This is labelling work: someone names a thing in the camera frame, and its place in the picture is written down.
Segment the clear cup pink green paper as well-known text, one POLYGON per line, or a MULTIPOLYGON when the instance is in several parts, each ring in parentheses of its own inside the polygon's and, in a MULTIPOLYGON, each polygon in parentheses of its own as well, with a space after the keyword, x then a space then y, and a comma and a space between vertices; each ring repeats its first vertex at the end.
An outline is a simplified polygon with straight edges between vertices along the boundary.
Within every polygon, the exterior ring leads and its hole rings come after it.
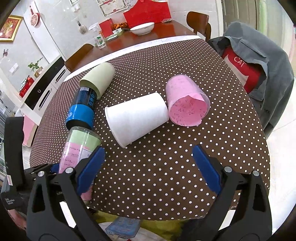
POLYGON ((72 127, 64 145, 58 173, 63 173, 69 167, 75 168, 100 145, 101 138, 95 132, 80 126, 72 127))

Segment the blue black cup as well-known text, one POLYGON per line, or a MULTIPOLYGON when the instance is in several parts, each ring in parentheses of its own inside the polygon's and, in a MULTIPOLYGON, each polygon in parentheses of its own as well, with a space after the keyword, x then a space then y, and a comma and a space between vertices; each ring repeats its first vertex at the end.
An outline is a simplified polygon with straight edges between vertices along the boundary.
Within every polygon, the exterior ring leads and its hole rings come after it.
POLYGON ((80 87, 75 94, 66 118, 66 128, 83 127, 92 130, 94 123, 96 92, 89 87, 80 87))

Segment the white paper cup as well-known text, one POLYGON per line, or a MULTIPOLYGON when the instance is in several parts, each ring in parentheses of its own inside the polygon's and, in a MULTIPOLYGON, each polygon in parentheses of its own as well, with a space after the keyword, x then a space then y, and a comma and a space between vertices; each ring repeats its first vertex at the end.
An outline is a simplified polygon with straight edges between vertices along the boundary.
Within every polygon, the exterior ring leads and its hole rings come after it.
POLYGON ((169 120, 167 105, 155 92, 105 108, 108 126, 117 143, 125 148, 169 120))

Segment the pink cloth on sofa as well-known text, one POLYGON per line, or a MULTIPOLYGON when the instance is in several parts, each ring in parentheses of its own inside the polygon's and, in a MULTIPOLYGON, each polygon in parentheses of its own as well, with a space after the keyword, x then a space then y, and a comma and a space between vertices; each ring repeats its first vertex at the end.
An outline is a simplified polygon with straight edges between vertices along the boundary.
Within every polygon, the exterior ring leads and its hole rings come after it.
POLYGON ((24 146, 31 147, 37 128, 38 125, 25 115, 23 120, 24 146))

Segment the yellow cloth under table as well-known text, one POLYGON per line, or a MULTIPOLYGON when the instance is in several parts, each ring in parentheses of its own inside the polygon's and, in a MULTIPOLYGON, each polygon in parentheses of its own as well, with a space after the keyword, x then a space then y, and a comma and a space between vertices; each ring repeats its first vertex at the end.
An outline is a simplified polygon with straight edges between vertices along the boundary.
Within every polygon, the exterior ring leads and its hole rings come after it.
MULTIPOLYGON (((117 219, 116 215, 108 214, 102 211, 94 211, 92 217, 97 223, 113 222, 117 219)), ((140 227, 155 233, 165 240, 177 240, 177 238, 179 238, 182 234, 183 226, 187 222, 187 220, 143 220, 140 227)))

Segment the smartphone with blue screen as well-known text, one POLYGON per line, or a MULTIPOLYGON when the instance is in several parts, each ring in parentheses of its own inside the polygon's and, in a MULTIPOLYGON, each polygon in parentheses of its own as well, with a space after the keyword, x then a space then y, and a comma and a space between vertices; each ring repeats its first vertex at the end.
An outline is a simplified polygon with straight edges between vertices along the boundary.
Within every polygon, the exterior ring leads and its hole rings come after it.
POLYGON ((108 235, 117 235, 121 238, 133 238, 140 229, 141 220, 127 217, 118 217, 109 226, 106 233, 108 235))

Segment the wooden chair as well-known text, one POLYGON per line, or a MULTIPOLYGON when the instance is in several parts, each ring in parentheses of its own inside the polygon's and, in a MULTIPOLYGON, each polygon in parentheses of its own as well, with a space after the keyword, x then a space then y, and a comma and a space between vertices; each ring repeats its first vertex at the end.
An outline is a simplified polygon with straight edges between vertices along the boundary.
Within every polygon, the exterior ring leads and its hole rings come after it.
POLYGON ((207 42, 211 38, 211 25, 209 15, 190 11, 186 17, 187 25, 193 29, 195 34, 200 33, 205 37, 207 42))
POLYGON ((78 63, 90 52, 94 46, 92 44, 84 44, 70 58, 65 61, 66 68, 72 72, 78 63))

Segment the red gold framed picture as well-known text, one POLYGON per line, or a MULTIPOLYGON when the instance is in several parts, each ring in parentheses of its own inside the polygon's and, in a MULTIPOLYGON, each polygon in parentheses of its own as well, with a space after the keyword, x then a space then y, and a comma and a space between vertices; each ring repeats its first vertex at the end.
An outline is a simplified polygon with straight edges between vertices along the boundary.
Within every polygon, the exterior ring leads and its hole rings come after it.
POLYGON ((22 20, 22 16, 10 15, 1 29, 0 41, 13 42, 22 20))

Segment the red cat cushion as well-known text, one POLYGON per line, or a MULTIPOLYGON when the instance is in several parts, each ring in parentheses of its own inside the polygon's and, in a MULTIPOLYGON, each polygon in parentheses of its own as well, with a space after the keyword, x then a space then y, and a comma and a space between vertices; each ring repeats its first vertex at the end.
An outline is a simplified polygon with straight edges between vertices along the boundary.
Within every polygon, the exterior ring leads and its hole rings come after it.
POLYGON ((263 69, 258 64, 246 63, 228 46, 222 55, 223 60, 239 79, 247 93, 257 87, 263 77, 263 69))

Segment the small red gift bag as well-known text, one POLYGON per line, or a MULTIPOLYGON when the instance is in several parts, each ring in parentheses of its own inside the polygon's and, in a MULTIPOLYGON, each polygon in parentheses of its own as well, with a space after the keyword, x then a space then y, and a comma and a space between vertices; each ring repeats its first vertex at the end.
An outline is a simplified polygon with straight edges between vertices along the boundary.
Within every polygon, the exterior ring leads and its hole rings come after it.
POLYGON ((111 18, 99 23, 104 38, 113 35, 113 20, 111 18))

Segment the large red gift box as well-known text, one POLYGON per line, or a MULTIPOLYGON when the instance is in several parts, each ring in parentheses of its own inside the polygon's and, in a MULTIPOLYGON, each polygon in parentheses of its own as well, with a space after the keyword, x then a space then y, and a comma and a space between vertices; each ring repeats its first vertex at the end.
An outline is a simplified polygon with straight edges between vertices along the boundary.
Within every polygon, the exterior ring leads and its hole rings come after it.
POLYGON ((160 23, 165 19, 171 19, 171 13, 167 1, 137 1, 124 17, 130 28, 145 23, 160 23))

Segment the grey jacket on chair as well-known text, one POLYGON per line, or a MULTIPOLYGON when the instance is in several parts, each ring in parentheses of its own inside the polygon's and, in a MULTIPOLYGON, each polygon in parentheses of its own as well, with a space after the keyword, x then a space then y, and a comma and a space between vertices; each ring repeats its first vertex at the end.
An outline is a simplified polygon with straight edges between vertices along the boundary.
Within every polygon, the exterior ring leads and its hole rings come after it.
POLYGON ((232 22, 208 44, 222 57, 249 95, 269 137, 280 120, 294 83, 288 55, 274 41, 241 22, 232 22))

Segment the right wooden chair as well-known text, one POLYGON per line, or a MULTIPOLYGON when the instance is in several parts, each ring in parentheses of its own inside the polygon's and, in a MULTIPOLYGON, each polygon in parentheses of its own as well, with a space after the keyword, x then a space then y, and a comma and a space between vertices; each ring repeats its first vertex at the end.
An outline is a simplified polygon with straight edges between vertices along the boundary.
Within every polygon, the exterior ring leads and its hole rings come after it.
POLYGON ((209 15, 190 11, 186 17, 187 25, 193 29, 195 34, 200 33, 205 37, 207 42, 211 38, 211 25, 209 15))

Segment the hanging wall bottle ornament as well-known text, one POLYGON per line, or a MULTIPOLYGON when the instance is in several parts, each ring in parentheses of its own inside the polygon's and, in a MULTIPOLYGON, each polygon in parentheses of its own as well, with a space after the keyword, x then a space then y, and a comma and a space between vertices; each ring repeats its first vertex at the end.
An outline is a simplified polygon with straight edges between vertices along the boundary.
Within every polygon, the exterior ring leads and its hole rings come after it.
POLYGON ((85 34, 88 32, 88 28, 85 25, 82 25, 79 21, 77 21, 78 27, 79 27, 79 32, 81 34, 85 34))

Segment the red round wall ornament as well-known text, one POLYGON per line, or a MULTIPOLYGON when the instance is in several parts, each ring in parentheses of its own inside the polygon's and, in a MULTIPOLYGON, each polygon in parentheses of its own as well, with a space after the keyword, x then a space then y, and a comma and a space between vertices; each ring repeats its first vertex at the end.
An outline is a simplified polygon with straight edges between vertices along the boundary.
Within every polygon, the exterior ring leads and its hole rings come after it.
POLYGON ((29 6, 30 11, 31 11, 31 25, 33 27, 36 27, 39 24, 40 21, 40 14, 38 12, 35 12, 31 6, 29 6))

